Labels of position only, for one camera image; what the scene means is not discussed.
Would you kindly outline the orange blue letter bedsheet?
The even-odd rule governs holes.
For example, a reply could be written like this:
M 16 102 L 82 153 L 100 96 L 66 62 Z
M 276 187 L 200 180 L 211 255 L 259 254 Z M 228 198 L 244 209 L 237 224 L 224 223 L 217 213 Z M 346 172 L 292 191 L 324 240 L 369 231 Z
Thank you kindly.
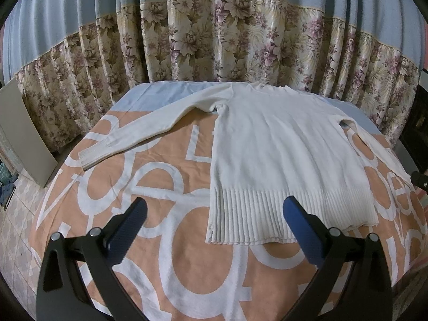
M 30 232 L 37 262 L 53 233 L 81 236 L 103 227 L 136 198 L 148 217 L 114 273 L 152 320 L 280 320 L 316 272 L 295 243 L 230 246 L 205 241 L 215 118 L 185 116 L 167 135 L 83 171 L 79 151 L 114 128 L 203 83 L 132 88 L 76 146 L 39 205 Z

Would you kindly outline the grey flat board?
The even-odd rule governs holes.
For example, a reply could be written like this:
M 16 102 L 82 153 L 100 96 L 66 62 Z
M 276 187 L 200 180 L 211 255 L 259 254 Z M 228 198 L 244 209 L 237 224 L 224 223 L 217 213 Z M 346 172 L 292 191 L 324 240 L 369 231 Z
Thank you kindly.
M 9 143 L 9 160 L 14 169 L 26 171 L 36 184 L 44 187 L 57 161 L 34 126 L 15 79 L 1 88 L 1 138 Z

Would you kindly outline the floral blue curtain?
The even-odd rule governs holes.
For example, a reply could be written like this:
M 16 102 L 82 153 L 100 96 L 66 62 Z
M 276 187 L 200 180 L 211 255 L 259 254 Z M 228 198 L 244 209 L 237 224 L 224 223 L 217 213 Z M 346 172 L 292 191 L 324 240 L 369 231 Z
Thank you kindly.
M 18 0 L 1 74 L 58 151 L 129 89 L 260 81 L 348 101 L 395 143 L 427 53 L 412 0 Z

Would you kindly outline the white knit sweater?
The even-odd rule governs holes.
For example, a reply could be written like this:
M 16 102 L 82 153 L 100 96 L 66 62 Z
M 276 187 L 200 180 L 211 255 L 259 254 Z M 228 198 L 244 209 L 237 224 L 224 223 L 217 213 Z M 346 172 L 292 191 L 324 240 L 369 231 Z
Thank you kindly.
M 346 128 L 402 181 L 411 180 L 394 153 L 341 109 L 314 94 L 260 83 L 210 86 L 116 128 L 79 153 L 82 168 L 167 133 L 193 109 L 217 114 L 208 243 L 292 242 L 282 214 L 289 196 L 330 227 L 376 225 L 366 166 Z

